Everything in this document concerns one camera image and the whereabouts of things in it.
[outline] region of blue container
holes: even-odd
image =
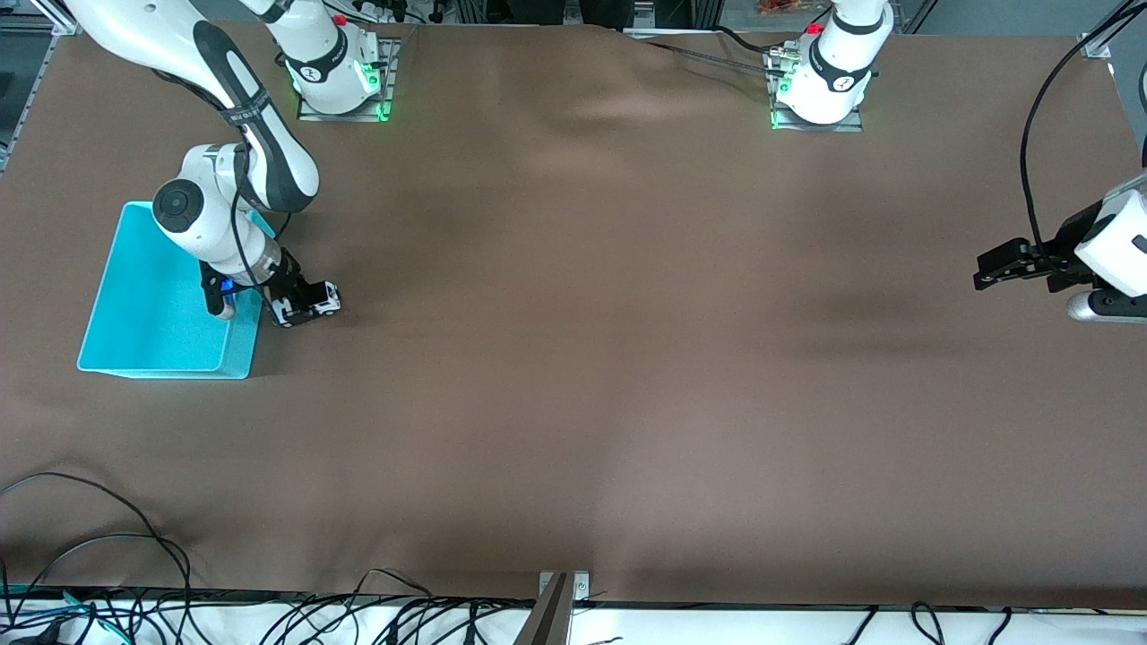
[[[76,366],[127,379],[245,379],[259,294],[235,294],[235,317],[220,320],[200,280],[198,261],[159,231],[151,202],[124,204]]]

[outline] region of turquoise plastic bin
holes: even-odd
[[[266,222],[251,215],[267,234]],[[127,379],[245,379],[262,303],[235,294],[235,317],[206,311],[198,261],[169,240],[151,202],[127,202],[76,366]]]

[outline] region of brown table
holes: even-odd
[[[270,36],[227,29],[289,107]],[[1020,130],[1069,46],[894,38],[834,135],[604,30],[421,30],[390,123],[292,124],[322,189],[287,246],[345,310],[264,328],[247,381],[139,382],[75,367],[119,208],[234,135],[64,40],[0,181],[0,475],[107,482],[213,588],[1142,606],[1144,329],[972,289],[1025,234]],[[1047,231],[1136,148],[1072,64],[1032,143]],[[0,503],[18,578],[130,526],[58,484]],[[49,582],[177,584],[155,551]]]

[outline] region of black joint cap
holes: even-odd
[[[203,191],[194,181],[172,179],[151,201],[155,220],[172,233],[184,233],[203,212]]]

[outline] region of brown tabletop surface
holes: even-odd
[[[225,28],[292,112],[270,34]],[[576,568],[621,599],[1141,606],[1144,329],[972,288],[1028,234],[1020,132],[1068,47],[894,38],[864,133],[813,134],[772,131],[751,72],[601,29],[422,29],[389,123],[291,119],[322,187],[286,244],[345,309],[265,324],[245,381],[180,382],[76,356],[122,204],[236,137],[64,39],[0,180],[0,476],[108,483],[210,588]],[[1048,234],[1137,171],[1103,62],[1031,158]],[[0,502],[18,580],[133,527],[58,483]],[[48,582],[179,581],[124,543]]]

